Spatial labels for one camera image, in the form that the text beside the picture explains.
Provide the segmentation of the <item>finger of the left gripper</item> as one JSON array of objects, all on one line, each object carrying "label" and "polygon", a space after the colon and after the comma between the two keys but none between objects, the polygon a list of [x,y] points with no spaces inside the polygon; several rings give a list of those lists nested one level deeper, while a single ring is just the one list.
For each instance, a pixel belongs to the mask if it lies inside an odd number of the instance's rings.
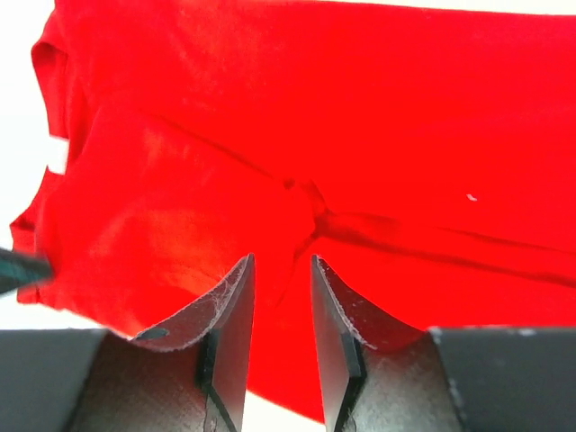
[{"label": "finger of the left gripper", "polygon": [[27,256],[2,248],[0,253],[1,294],[6,294],[50,279],[53,275],[50,263],[35,256]]}]

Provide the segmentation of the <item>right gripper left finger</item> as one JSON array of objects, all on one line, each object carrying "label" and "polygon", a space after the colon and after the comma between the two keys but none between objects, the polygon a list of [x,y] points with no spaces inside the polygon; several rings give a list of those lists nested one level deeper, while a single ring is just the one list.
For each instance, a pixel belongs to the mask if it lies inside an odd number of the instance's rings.
[{"label": "right gripper left finger", "polygon": [[255,275],[255,257],[242,257],[214,288],[132,340],[161,353],[195,350],[193,379],[206,402],[205,431],[242,429]]}]

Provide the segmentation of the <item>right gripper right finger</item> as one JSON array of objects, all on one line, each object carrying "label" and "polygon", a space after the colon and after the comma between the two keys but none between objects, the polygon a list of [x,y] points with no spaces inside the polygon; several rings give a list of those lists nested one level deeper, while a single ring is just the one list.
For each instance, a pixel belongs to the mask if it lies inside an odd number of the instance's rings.
[{"label": "right gripper right finger", "polygon": [[368,301],[322,257],[312,257],[310,270],[324,423],[344,431],[371,374],[367,357],[396,353],[423,332]]}]

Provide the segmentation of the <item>bright red t shirt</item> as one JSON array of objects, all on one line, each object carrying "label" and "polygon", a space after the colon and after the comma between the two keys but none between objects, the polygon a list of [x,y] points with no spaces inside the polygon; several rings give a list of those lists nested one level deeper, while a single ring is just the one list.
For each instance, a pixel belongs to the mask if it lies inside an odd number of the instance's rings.
[{"label": "bright red t shirt", "polygon": [[68,155],[20,303],[133,337],[253,254],[248,387],[312,419],[313,255],[418,329],[575,322],[571,15],[58,1],[31,58]]}]

